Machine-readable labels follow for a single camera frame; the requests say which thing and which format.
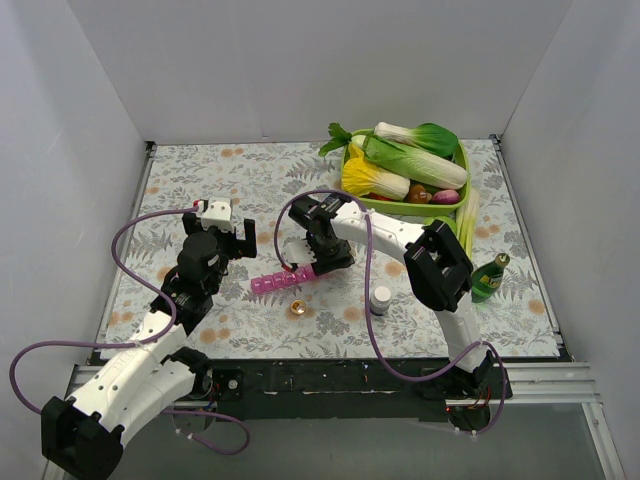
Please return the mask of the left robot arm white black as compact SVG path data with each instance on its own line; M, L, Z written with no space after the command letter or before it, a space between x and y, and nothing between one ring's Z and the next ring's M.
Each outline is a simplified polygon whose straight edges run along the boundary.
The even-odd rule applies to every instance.
M237 238L230 217L186 213L187 235L177 264L130 337L113 357L67 398L42 408L44 456L78 479L106 479L125 446L175 401L188 397L215 405L240 398L243 375L217 369L205 354L185 346L213 306L230 261L257 254L255 223Z

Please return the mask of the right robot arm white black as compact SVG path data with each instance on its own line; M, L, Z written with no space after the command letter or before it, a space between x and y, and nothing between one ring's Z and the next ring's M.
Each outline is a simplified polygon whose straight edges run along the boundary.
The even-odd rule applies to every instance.
M488 389L491 370L503 372L505 368L496 348L481 336L471 297L472 263L452 229L439 220L425 226L376 213L355 196L336 190L322 194L322 200L314 191L299 194L280 212L305 230L314 274L350 267L353 242L365 246L368 259L382 252L405 266L414 296L435 314L444 334L448 364L422 376L400 373L372 339L382 367L411 383L448 376L464 397Z

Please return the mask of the gold bottle cap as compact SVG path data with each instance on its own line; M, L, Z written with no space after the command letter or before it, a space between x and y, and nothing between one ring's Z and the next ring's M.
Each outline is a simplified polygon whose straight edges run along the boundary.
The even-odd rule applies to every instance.
M296 315L301 316L306 312L306 302L301 299L296 299L290 304L290 311Z

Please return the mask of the pink weekly pill organizer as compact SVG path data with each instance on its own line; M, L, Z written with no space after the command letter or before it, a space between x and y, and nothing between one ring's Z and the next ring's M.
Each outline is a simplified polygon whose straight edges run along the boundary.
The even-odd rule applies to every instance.
M262 295L294 285L306 283L316 278L310 265L300 266L295 271L280 271L253 278L250 290L255 295Z

